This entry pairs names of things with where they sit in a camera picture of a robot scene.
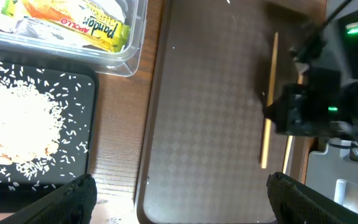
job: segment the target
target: yellow package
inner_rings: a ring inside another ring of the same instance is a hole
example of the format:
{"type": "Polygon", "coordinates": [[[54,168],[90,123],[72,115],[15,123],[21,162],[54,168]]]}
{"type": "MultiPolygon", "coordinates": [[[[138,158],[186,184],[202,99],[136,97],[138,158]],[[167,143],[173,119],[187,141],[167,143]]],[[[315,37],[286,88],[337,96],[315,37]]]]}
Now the yellow package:
{"type": "Polygon", "coordinates": [[[108,52],[120,52],[130,31],[129,26],[89,0],[6,0],[2,13],[16,19],[32,17],[58,24],[108,52]]]}

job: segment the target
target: wooden stick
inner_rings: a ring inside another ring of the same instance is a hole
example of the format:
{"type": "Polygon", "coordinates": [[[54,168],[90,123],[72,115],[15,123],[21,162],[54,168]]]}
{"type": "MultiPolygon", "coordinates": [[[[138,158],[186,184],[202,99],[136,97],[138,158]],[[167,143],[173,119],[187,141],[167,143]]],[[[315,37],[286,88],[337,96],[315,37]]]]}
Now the wooden stick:
{"type": "MultiPolygon", "coordinates": [[[[267,106],[273,103],[274,86],[276,81],[276,67],[277,67],[277,51],[278,51],[278,32],[274,35],[272,67],[270,69],[270,80],[268,83],[267,106]]],[[[270,130],[272,128],[272,121],[265,118],[264,138],[262,141],[262,156],[260,157],[260,168],[267,168],[267,159],[269,158],[269,143],[270,130]]]]}
{"type": "MultiPolygon", "coordinates": [[[[303,75],[302,74],[298,74],[298,84],[302,84],[303,83],[303,75]]],[[[293,136],[288,136],[287,138],[287,146],[285,146],[285,155],[284,155],[284,161],[283,161],[283,174],[285,174],[285,172],[287,171],[287,165],[288,165],[288,160],[290,158],[290,152],[291,152],[291,147],[292,147],[292,140],[293,140],[293,136]]]]}

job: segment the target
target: wooden surface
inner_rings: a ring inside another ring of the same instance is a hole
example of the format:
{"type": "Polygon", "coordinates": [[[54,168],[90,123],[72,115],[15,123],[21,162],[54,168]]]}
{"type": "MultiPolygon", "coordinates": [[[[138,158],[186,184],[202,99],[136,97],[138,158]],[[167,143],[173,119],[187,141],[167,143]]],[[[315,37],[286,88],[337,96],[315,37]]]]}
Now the wooden surface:
{"type": "MultiPolygon", "coordinates": [[[[314,1],[321,3],[317,11],[325,10],[325,0],[314,1]]],[[[163,2],[149,0],[139,71],[129,78],[99,76],[96,137],[91,151],[91,174],[98,187],[98,203],[91,221],[94,224],[137,223],[134,192],[163,2]]],[[[0,220],[9,215],[0,214],[0,220]]]]}

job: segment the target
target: clear plastic container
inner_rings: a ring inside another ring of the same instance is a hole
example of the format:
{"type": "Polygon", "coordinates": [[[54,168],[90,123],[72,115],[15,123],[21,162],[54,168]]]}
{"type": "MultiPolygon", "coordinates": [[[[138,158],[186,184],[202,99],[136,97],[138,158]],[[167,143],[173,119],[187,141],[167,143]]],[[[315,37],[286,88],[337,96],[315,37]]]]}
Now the clear plastic container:
{"type": "Polygon", "coordinates": [[[58,42],[0,32],[0,49],[15,52],[53,55],[56,58],[85,63],[98,73],[131,76],[138,67],[144,42],[147,0],[116,0],[126,15],[131,33],[125,50],[110,53],[83,47],[69,47],[58,42]]]}

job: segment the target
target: green led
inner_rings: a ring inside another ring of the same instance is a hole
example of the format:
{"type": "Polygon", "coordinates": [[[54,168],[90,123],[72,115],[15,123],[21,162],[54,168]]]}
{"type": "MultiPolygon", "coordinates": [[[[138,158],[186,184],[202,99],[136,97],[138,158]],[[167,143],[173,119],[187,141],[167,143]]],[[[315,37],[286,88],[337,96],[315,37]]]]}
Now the green led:
{"type": "Polygon", "coordinates": [[[328,110],[329,111],[333,111],[333,112],[337,112],[338,111],[338,108],[336,106],[329,106],[328,107],[328,110]]]}
{"type": "Polygon", "coordinates": [[[347,31],[347,34],[358,34],[358,28],[354,28],[354,29],[347,31]]]}

